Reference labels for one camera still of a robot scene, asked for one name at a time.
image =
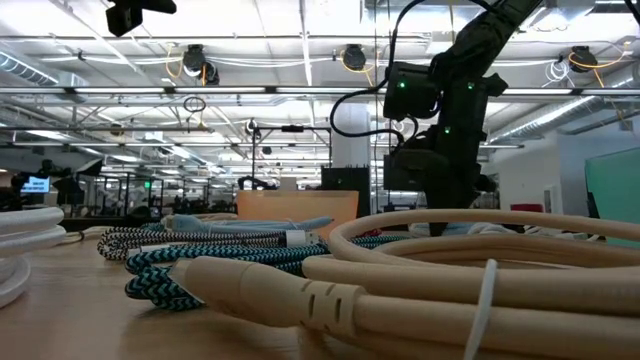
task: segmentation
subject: monitor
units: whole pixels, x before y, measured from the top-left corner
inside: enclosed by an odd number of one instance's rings
[[[24,184],[22,193],[37,193],[37,194],[45,194],[49,192],[49,183],[51,178],[40,179],[35,176],[29,176],[29,182]]]

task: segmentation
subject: wooden table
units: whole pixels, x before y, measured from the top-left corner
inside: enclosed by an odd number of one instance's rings
[[[173,313],[129,299],[124,286],[132,275],[104,260],[95,241],[28,258],[29,290],[0,309],[3,360],[378,358],[299,328],[269,328],[208,309]]]

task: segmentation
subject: ceiling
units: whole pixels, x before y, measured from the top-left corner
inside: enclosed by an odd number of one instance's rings
[[[76,74],[89,86],[171,86],[172,83],[177,86],[200,86],[185,71],[180,76],[172,77],[168,74],[167,66],[174,74],[177,73],[180,56],[187,46],[203,44],[206,55],[220,74],[220,85],[365,87],[369,86],[367,76],[362,72],[347,71],[339,59],[334,61],[333,55],[339,57],[346,44],[361,44],[368,59],[367,66],[372,69],[369,73],[371,81],[380,81],[384,75],[385,60],[388,59],[388,40],[385,37],[388,36],[389,24],[395,22],[394,16],[397,16],[397,13],[390,11],[391,21],[386,16],[379,16],[374,22],[369,6],[373,2],[367,1],[367,7],[363,7],[360,0],[174,1],[178,7],[176,14],[145,11],[143,26],[118,39],[108,31],[105,10],[111,5],[105,0],[70,0],[67,2],[70,6],[67,11],[63,9],[64,5],[54,4],[61,4],[57,0],[3,0],[0,2],[0,51],[23,56],[29,64],[45,73],[64,71]],[[400,26],[397,59],[428,63],[434,55],[451,45],[452,17],[453,28],[459,30],[480,13],[479,8],[469,6],[468,2],[456,1],[451,16],[449,8],[443,5],[448,4],[447,1],[434,3],[436,5],[431,7],[417,8],[415,16],[408,17],[406,23]],[[394,2],[397,6],[403,4],[406,2]],[[378,11],[379,14],[386,14],[386,8],[383,8],[383,12],[380,9]],[[306,30],[306,36],[302,36],[303,29]],[[606,77],[635,61],[633,56],[640,46],[635,41],[638,25],[628,13],[582,14],[560,25],[540,23],[522,30],[513,36],[488,71],[488,74],[499,73],[511,87],[516,88],[596,86],[596,79],[591,72],[571,73],[573,85],[565,76],[562,81],[550,81],[550,66],[559,55],[568,55],[574,45],[588,45],[601,62],[610,62],[620,57],[623,43],[628,41],[624,59],[603,69]],[[380,57],[377,67],[376,53]],[[0,72],[0,86],[33,84]],[[335,97],[314,96],[246,95],[241,97],[241,101],[237,101],[239,98],[236,96],[207,96],[207,109],[189,118],[191,114],[182,107],[183,99],[93,96],[83,104],[63,103],[53,96],[42,98],[23,94],[13,97],[13,100],[25,106],[33,106],[49,114],[49,119],[53,119],[50,124],[68,124],[75,118],[82,119],[82,126],[89,129],[113,123],[127,127],[182,126],[181,131],[163,132],[162,141],[171,143],[250,142],[244,132],[248,119],[254,119],[262,126],[328,126],[326,119],[335,102]],[[364,102],[372,114],[372,126],[376,126],[376,122],[379,127],[388,126],[387,120],[381,116],[381,105],[376,107],[375,99]],[[492,99],[487,109],[485,128],[489,132],[495,131],[545,104],[547,101],[540,99]],[[75,117],[71,105],[77,108]],[[435,122],[436,119],[421,121],[420,127],[426,129]],[[190,129],[199,123],[211,131],[187,131],[187,127]],[[398,127],[408,135],[413,130],[410,124]],[[74,136],[81,139],[87,133],[90,131]],[[145,136],[150,136],[145,133],[147,131],[128,132],[119,137],[108,133],[91,135],[94,141],[140,142],[144,141]],[[273,149],[269,156],[258,156],[273,159],[327,158],[328,149],[318,136],[323,135],[274,132],[265,140],[265,144],[300,142],[318,145],[302,150]],[[20,134],[20,138],[50,140],[33,134]],[[388,138],[381,137],[379,140],[388,141]],[[236,166],[238,169],[249,165],[242,159],[242,154],[250,151],[250,148],[234,151],[194,147],[188,150],[193,156],[216,165]],[[387,151],[387,147],[379,149],[376,157]],[[135,155],[154,164],[192,163],[188,159],[183,162],[177,155],[158,154],[154,148],[136,149],[135,153],[126,152],[129,156]],[[283,163],[285,165],[295,168],[300,163]],[[307,166],[317,168],[319,165]],[[269,175],[277,177],[280,174],[273,172]],[[304,177],[317,179],[317,171]]]

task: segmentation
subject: white cable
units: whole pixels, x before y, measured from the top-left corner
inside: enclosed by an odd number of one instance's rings
[[[478,308],[473,318],[471,333],[467,339],[467,345],[464,349],[464,360],[473,360],[478,353],[480,343],[487,330],[489,323],[489,315],[491,313],[491,303],[493,302],[493,289],[496,283],[496,275],[498,274],[498,262],[494,259],[487,261],[487,267],[484,270],[482,278],[482,286],[480,287],[480,297],[478,299]]]
[[[63,217],[58,208],[14,211],[0,216],[0,308],[27,288],[31,267],[18,255],[62,242],[66,232],[57,224]]]

